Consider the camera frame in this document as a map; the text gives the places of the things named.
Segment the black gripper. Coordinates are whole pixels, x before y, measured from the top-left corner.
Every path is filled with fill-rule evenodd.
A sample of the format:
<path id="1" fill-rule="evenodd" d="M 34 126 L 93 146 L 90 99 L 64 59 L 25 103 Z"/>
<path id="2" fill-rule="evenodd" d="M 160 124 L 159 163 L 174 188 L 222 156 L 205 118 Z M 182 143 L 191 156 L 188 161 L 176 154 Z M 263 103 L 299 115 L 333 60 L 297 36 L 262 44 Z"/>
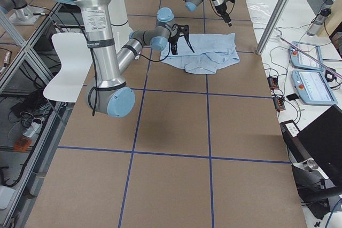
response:
<path id="1" fill-rule="evenodd" d="M 178 24 L 175 23 L 172 25 L 168 41 L 170 43 L 170 48 L 172 49 L 172 55 L 177 55 Z"/>
<path id="2" fill-rule="evenodd" d="M 218 15 L 223 17 L 224 22 L 229 27 L 231 27 L 232 26 L 231 18 L 229 16 L 229 14 L 227 14 L 227 5 L 226 5 L 226 3 L 222 3 L 220 5 L 215 6 L 215 9 L 216 9 Z"/>

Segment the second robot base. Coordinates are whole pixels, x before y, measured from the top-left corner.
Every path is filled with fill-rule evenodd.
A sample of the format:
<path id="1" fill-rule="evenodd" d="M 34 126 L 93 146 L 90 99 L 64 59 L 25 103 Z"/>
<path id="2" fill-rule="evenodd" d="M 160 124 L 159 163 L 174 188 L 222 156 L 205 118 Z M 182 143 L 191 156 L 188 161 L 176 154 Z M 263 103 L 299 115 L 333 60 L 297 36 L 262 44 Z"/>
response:
<path id="1" fill-rule="evenodd" d="M 9 18 L 14 25 L 33 25 L 45 14 L 45 8 L 31 6 L 26 0 L 1 0 L 1 11 L 4 14 L 14 12 Z"/>

